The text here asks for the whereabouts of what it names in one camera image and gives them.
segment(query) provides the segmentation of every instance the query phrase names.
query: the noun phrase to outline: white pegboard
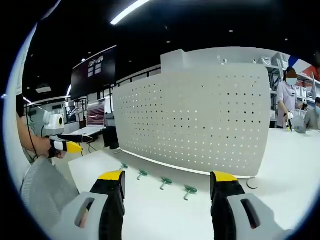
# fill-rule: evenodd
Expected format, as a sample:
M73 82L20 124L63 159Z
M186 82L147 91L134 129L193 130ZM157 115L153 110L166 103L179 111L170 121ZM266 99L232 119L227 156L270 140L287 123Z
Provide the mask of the white pegboard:
M270 125L269 76L258 64L163 73L114 91L120 147L172 166L256 176Z

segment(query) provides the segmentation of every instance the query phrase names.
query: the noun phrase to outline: person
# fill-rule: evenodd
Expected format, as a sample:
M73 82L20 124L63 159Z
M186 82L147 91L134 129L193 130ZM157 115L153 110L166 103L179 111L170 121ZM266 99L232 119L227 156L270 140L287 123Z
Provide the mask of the person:
M303 104L298 104L297 100L295 90L297 81L297 73L295 69L289 66L284 72L283 81L279 82L277 88L277 129L286 128L288 112L294 113L296 108L303 108Z
M31 133L29 134L28 127L24 124L18 113L16 113L16 123L22 147L34 152L38 155L38 157L49 157L49 150L51 148L50 139L46 137L35 136ZM62 159L65 156L65 152L57 151L55 156Z
M320 130L320 97L315 99L315 108L306 113L304 123L307 129Z

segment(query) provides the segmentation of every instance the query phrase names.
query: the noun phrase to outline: black ceiling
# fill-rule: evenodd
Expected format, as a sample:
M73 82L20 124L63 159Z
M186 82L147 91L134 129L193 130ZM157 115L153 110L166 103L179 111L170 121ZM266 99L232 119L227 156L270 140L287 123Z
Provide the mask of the black ceiling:
M114 45L118 79L160 64L161 54L177 49L256 47L317 65L320 10L306 0L151 0L119 24L110 24L135 1L62 0L38 24L24 68L23 94L31 101L64 96L72 68ZM37 93L40 84L52 92Z

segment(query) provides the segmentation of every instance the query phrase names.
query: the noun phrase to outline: white table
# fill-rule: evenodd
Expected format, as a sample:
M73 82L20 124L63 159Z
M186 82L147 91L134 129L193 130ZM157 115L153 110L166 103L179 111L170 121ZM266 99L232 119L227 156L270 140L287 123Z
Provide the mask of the white table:
M320 184L320 132L307 134L270 129L266 151L257 175L259 188L247 188L275 213L276 222L293 229L313 203ZM158 165L121 152L100 150L69 162L80 192L89 192L101 174L118 170L126 163L125 216L123 239L212 239L210 177ZM137 180L139 169L149 175ZM172 179L172 185L160 190L160 177ZM183 199L184 185L198 189Z

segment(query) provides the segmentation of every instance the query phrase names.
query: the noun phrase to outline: green hook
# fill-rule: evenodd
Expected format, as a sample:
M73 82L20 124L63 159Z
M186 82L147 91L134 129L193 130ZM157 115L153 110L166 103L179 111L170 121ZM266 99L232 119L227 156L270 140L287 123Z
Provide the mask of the green hook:
M184 196L184 200L188 201L187 196L189 194L195 194L196 192L198 192L198 190L192 186L188 186L188 185L184 185L185 190L187 191L186 195Z
M121 165L119 170L122 170L122 169L128 169L128 165L125 164L125 163L122 163L122 165Z
M166 178L166 177L163 177L163 176L162 176L161 179L162 179L162 182L163 182L163 184L162 184L161 187L160 187L161 190L164 190L164 186L165 186L166 184L172 184L172 180L169 179L169 178Z
M139 170L140 171L140 174L139 174L139 176L136 178L136 179L138 179L139 181L140 181L140 177L141 176L148 176L148 173L146 172L146 171L144 171L144 170Z

